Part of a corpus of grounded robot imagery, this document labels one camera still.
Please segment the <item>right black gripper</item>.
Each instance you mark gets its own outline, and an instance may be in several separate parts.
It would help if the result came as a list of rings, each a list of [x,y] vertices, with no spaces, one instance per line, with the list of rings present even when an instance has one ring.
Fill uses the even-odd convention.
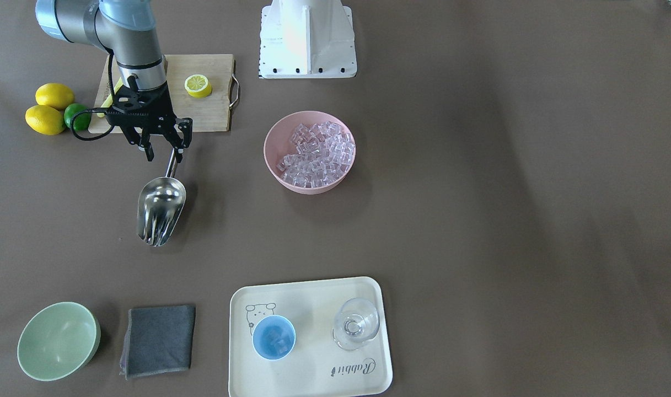
[[[177,163],[182,162],[184,149],[191,145],[192,118],[177,118],[167,83],[144,91],[120,88],[106,118],[111,126],[121,129],[128,143],[138,146],[149,162],[154,159],[153,134],[169,142]]]

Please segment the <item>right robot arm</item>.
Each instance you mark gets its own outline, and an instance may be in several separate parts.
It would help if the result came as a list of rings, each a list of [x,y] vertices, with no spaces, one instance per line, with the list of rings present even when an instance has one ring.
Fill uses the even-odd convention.
[[[111,90],[111,104],[98,108],[128,143],[154,153],[151,136],[161,135],[179,163],[192,139],[192,119],[175,115],[167,83],[167,62],[159,47],[149,1],[38,1],[37,22],[64,42],[93,45],[116,62],[122,86]]]

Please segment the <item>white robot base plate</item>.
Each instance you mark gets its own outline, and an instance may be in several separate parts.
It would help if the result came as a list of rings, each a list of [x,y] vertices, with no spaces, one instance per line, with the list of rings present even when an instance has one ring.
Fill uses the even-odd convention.
[[[261,10],[258,76],[335,79],[357,75],[355,26],[340,1],[273,1]]]

